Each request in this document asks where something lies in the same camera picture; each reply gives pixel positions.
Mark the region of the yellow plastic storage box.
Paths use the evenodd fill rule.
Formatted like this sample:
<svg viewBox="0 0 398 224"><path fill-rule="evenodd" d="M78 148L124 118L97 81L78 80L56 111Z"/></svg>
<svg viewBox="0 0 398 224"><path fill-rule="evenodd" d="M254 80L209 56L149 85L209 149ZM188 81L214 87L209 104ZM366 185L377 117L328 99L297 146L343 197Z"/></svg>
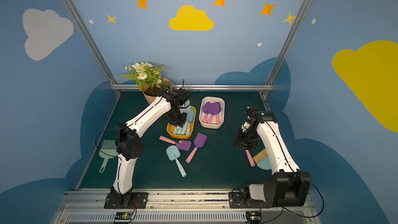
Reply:
<svg viewBox="0 0 398 224"><path fill-rule="evenodd" d="M196 117L196 113L197 113L196 108L194 106L191 106L191 109L195 112L195 116L194 117ZM188 135L184 135L183 132L182 132L182 135L173 134L175 126L171 125L169 123L167 125L166 130L167 130L167 133L174 139L187 140L188 138L190 138L192 136L194 123L195 123L195 118L194 118L193 122L190 123L190 133Z"/></svg>

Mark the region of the purple pointed shovel pink handle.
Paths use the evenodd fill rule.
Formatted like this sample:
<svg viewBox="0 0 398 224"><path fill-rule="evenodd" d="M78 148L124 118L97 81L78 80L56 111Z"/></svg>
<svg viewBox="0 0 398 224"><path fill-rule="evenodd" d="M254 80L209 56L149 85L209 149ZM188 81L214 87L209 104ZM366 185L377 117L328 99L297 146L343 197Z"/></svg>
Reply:
<svg viewBox="0 0 398 224"><path fill-rule="evenodd" d="M207 123L207 116L208 116L208 112L209 109L211 108L211 103L210 102L206 102L202 108L202 112L204 113L204 117L202 119L203 123Z"/></svg>

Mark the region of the purple square shovel pink handle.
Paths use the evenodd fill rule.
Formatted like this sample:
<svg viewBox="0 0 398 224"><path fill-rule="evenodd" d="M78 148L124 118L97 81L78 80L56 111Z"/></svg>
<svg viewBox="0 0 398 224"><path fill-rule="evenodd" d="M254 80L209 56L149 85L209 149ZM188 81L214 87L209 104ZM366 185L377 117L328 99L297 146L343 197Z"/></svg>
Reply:
<svg viewBox="0 0 398 224"><path fill-rule="evenodd" d="M186 163L190 163L194 157L194 155L196 154L197 150L199 148L202 148L204 146L204 144L207 141L207 136L202 134L202 133L198 133L197 136L195 137L194 140L194 145L195 148L193 149L193 151L191 151L191 153L189 154L189 156L186 159Z"/></svg>

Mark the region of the white plastic storage box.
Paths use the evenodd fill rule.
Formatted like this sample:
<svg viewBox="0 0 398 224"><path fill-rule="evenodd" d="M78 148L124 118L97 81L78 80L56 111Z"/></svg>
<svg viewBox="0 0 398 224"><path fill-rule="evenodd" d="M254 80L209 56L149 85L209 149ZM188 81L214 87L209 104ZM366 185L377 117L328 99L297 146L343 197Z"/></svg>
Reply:
<svg viewBox="0 0 398 224"><path fill-rule="evenodd" d="M219 97L207 96L202 99L199 121L202 127L219 129L224 122L225 101Z"/></svg>

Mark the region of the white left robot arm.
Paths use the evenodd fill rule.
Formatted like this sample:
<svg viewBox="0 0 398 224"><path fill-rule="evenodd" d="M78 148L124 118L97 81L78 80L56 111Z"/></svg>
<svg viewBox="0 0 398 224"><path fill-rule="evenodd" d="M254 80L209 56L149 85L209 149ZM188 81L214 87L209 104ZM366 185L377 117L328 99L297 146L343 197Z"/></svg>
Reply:
<svg viewBox="0 0 398 224"><path fill-rule="evenodd" d="M184 88L179 88L177 91L164 89L136 117L126 123L118 123L116 128L117 173L110 193L106 197L105 209L131 207L134 202L132 193L134 169L139 156L144 152L142 136L163 115L166 115L166 121L169 124L182 127L187 120L187 113L183 111L183 108L189 98L190 95Z"/></svg>

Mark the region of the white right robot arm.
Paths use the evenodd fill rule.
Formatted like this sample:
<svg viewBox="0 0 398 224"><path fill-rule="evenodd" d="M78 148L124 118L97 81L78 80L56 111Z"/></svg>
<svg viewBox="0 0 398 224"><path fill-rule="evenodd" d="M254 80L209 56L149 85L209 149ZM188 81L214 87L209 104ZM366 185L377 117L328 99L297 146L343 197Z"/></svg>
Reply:
<svg viewBox="0 0 398 224"><path fill-rule="evenodd" d="M250 184L246 188L247 199L261 202L264 208L303 206L311 185L310 175L301 171L291 157L274 113L249 106L235 145L246 152L252 166L259 163L249 151L257 147L258 141L267 152L272 176L264 184Z"/></svg>

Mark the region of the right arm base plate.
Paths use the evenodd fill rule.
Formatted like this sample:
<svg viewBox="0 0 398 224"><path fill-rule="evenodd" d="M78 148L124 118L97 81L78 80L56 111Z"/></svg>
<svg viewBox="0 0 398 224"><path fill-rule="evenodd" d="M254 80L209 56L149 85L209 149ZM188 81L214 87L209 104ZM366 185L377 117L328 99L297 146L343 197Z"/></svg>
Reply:
<svg viewBox="0 0 398 224"><path fill-rule="evenodd" d="M231 209L260 209L262 205L259 200L253 200L240 191L230 191L228 198Z"/></svg>

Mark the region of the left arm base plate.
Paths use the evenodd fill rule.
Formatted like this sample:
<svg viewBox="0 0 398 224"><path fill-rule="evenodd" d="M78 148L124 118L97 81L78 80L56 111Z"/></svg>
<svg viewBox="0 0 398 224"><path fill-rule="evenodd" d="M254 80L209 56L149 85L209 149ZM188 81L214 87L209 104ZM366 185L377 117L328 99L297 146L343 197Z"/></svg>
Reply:
<svg viewBox="0 0 398 224"><path fill-rule="evenodd" d="M116 191L110 192L104 204L104 209L144 209L148 202L147 192L127 192L122 195Z"/></svg>

